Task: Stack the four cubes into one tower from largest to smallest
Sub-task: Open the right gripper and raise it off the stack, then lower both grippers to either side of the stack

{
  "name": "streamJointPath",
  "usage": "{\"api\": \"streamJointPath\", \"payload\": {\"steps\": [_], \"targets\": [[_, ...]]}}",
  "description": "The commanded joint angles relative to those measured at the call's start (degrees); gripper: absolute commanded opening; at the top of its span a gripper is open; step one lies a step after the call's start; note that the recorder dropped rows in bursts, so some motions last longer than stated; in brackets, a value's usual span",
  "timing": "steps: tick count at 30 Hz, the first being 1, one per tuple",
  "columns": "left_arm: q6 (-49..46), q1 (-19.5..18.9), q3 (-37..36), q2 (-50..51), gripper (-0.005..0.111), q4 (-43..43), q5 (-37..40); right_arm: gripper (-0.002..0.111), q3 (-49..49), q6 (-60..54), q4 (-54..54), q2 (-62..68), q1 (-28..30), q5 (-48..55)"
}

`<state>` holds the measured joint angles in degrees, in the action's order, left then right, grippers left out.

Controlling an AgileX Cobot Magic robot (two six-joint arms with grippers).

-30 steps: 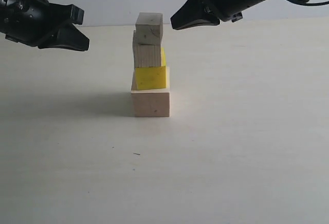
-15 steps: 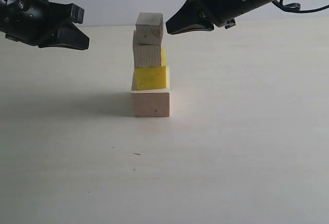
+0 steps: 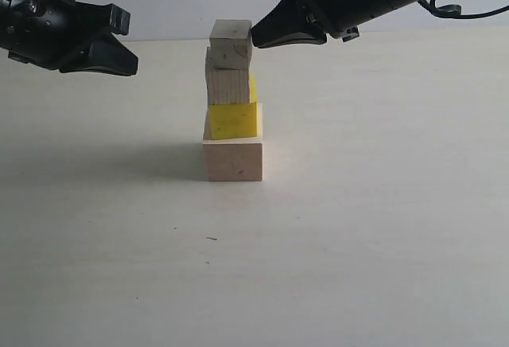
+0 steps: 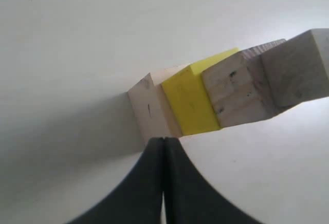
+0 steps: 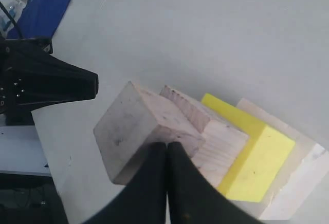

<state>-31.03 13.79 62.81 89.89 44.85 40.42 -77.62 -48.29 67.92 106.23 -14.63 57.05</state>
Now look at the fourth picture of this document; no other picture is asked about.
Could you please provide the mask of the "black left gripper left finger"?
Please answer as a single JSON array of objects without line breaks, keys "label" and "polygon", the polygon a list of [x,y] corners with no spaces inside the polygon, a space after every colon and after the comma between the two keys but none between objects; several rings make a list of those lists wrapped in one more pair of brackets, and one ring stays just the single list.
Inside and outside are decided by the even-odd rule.
[{"label": "black left gripper left finger", "polygon": [[160,223],[164,158],[164,139],[150,139],[120,184],[70,223]]}]

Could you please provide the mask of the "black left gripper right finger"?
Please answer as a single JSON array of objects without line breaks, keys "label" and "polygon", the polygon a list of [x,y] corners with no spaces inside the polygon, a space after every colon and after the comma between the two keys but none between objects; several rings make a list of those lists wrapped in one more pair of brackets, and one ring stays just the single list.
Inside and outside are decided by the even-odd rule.
[{"label": "black left gripper right finger", "polygon": [[167,223],[259,223],[210,185],[177,138],[164,140],[163,190]]}]

